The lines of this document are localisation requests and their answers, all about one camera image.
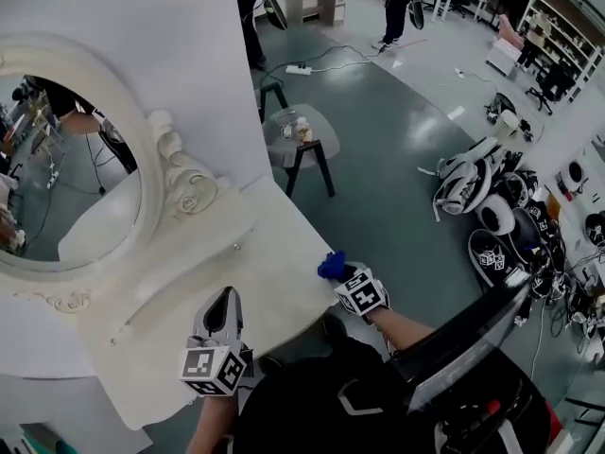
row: white vanity table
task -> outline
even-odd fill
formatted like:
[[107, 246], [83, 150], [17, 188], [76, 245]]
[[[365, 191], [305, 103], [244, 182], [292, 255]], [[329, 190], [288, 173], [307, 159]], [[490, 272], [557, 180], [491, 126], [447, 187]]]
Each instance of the white vanity table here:
[[[3, 299], [52, 311], [64, 337], [47, 331], [45, 344], [63, 354], [73, 347], [81, 365], [74, 376], [92, 365], [129, 428], [160, 422], [196, 397], [178, 380], [179, 354], [195, 313], [217, 290], [239, 291], [242, 340], [257, 357], [336, 302], [317, 276], [330, 248], [271, 177], [241, 192], [215, 178], [182, 151], [169, 113], [145, 119], [120, 80], [74, 44], [29, 35], [0, 39], [0, 52], [0, 75], [52, 79], [103, 109], [139, 166], [61, 241], [61, 262], [0, 256]], [[16, 335], [11, 347], [27, 349], [20, 341]], [[53, 361], [0, 373], [68, 377]]]

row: power strip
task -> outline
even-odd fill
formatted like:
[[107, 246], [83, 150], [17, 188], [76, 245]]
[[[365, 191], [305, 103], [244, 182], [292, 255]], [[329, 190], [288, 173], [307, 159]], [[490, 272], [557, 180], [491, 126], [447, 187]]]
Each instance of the power strip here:
[[286, 74], [298, 74], [300, 76], [311, 76], [311, 67], [299, 67], [298, 65], [288, 65], [285, 69]]

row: person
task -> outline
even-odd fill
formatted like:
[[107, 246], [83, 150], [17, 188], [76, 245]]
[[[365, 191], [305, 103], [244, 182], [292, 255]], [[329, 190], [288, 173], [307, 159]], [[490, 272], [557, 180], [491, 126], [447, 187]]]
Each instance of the person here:
[[385, 13], [387, 16], [387, 30], [384, 37], [372, 47], [381, 49], [397, 44], [399, 38], [404, 35], [406, 25], [406, 11], [409, 0], [385, 0]]
[[551, 29], [552, 25], [542, 12], [533, 14], [529, 21], [529, 31], [521, 56], [515, 64], [517, 67], [521, 67], [524, 72], [527, 72], [530, 65], [540, 55], [540, 49], [545, 46], [546, 37], [550, 36]]
[[95, 109], [95, 106], [82, 96], [52, 80], [34, 76], [26, 76], [26, 80], [34, 88], [46, 91], [50, 109], [67, 131], [73, 134], [98, 133], [103, 143], [119, 160], [127, 173], [131, 174], [137, 169], [130, 148], [109, 120], [105, 120], [104, 126], [93, 116], [93, 113], [97, 112], [104, 117], [99, 110]]
[[267, 58], [263, 54], [263, 48], [254, 28], [254, 5], [256, 5], [256, 0], [237, 0], [239, 19], [242, 22], [244, 43], [246, 45], [246, 55], [248, 56], [248, 65], [251, 69], [264, 70], [265, 67], [263, 64]]
[[[385, 306], [366, 318], [399, 351], [433, 332]], [[230, 432], [235, 453], [400, 452], [401, 409], [351, 415], [341, 397], [346, 392], [345, 397], [361, 409], [387, 405], [399, 398], [393, 385], [403, 385], [403, 380], [390, 376], [396, 374], [385, 368], [371, 346], [348, 337], [336, 316], [324, 315], [323, 328], [332, 354], [286, 366], [273, 360], [273, 372], [265, 368], [268, 375], [252, 391], [239, 417], [236, 397], [206, 397], [187, 454], [227, 452], [225, 436]]]

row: white box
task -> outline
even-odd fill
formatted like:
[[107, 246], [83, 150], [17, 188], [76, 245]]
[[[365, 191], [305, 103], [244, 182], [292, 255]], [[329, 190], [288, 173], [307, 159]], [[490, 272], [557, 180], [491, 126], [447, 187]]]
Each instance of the white box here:
[[233, 395], [246, 362], [229, 346], [185, 348], [179, 380], [199, 396]]
[[338, 286], [335, 293], [343, 307], [357, 316], [362, 316], [385, 303], [385, 295], [374, 282], [370, 269]]

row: forearm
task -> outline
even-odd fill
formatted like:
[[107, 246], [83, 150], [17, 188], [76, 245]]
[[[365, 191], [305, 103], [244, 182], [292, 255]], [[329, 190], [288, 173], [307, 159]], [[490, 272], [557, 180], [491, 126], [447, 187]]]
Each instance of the forearm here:
[[434, 331], [429, 326], [416, 323], [381, 306], [367, 313], [367, 316], [397, 350], [409, 348]]
[[212, 454], [237, 416], [237, 397], [206, 397], [186, 454]]
[[85, 113], [72, 112], [60, 118], [63, 127], [73, 134], [89, 134], [98, 132], [101, 125], [94, 116]]

